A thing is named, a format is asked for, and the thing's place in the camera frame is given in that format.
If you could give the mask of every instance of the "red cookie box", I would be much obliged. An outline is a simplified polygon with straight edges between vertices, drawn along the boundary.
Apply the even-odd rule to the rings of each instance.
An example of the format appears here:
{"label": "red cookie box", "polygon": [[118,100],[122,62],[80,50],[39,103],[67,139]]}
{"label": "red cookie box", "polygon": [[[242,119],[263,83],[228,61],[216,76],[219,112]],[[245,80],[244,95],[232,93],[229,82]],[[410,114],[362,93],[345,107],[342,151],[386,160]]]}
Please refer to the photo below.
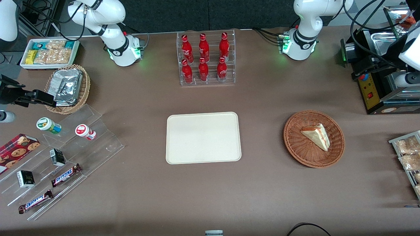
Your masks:
{"label": "red cookie box", "polygon": [[0,174],[11,168],[20,159],[24,158],[40,145],[36,138],[19,134],[10,142],[0,147]]}

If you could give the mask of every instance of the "sandwich slice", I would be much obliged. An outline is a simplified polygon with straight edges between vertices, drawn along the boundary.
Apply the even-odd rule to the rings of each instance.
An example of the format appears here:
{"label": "sandwich slice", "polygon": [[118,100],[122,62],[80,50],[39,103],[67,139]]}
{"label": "sandwich slice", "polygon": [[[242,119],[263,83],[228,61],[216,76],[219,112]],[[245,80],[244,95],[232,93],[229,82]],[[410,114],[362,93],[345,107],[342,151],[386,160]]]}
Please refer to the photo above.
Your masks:
{"label": "sandwich slice", "polygon": [[322,150],[328,151],[328,148],[330,147],[330,140],[328,139],[327,132],[322,124],[303,127],[300,132]]}

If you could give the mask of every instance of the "cookie box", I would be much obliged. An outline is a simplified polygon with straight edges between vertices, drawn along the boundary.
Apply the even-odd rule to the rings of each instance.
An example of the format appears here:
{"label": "cookie box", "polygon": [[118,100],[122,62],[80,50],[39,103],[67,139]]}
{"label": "cookie box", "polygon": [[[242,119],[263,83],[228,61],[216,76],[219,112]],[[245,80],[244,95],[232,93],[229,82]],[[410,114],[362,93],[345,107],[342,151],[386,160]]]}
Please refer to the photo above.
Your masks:
{"label": "cookie box", "polygon": [[30,50],[33,49],[34,43],[45,42],[49,40],[65,40],[64,38],[43,38],[43,39],[31,39],[26,46],[24,55],[22,57],[20,66],[26,70],[54,70],[57,68],[62,68],[66,66],[73,65],[74,58],[76,57],[77,49],[79,48],[79,41],[75,41],[73,47],[71,49],[70,59],[68,60],[67,64],[26,64],[25,59],[28,56]]}
{"label": "cookie box", "polygon": [[11,168],[20,159],[24,158],[40,145],[36,138],[19,134],[10,142],[0,147],[0,174]]}

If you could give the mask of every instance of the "wicker basket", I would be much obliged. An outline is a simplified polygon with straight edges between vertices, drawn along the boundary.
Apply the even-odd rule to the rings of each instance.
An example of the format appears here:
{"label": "wicker basket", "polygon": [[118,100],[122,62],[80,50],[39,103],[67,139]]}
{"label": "wicker basket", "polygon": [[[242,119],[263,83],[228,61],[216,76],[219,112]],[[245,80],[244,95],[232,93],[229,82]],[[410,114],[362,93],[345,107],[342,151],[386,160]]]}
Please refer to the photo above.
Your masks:
{"label": "wicker basket", "polygon": [[[330,139],[328,151],[320,149],[300,131],[305,126],[323,124]],[[300,163],[314,168],[335,164],[344,153],[344,135],[338,124],[329,116],[315,110],[304,110],[292,115],[287,121],[284,143],[290,154]]]}
{"label": "wicker basket", "polygon": [[[89,89],[90,89],[89,75],[86,73],[86,70],[83,69],[83,67],[79,65],[66,66],[66,67],[60,68],[59,70],[69,70],[69,69],[79,69],[83,73],[83,78],[81,81],[81,86],[80,86],[80,91],[79,91],[79,97],[77,98],[78,102],[76,103],[76,105],[72,107],[52,108],[50,106],[46,106],[47,109],[51,112],[68,115],[79,110],[87,101],[87,97],[89,96]],[[44,89],[45,92],[48,91],[52,78],[53,78],[53,75],[50,76],[50,79],[48,80],[47,85],[45,86],[45,89]]]}

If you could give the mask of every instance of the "yellow control panel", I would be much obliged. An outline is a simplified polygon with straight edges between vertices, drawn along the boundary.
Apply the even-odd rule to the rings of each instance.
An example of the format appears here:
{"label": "yellow control panel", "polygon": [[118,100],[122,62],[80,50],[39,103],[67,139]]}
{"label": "yellow control panel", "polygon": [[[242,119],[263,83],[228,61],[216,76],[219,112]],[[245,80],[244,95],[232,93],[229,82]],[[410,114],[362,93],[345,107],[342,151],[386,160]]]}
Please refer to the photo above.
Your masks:
{"label": "yellow control panel", "polygon": [[370,74],[366,75],[365,80],[358,79],[360,90],[362,91],[363,100],[365,101],[366,108],[371,109],[377,105],[381,100],[378,96],[378,91],[376,90],[375,84],[373,83],[372,76]]}

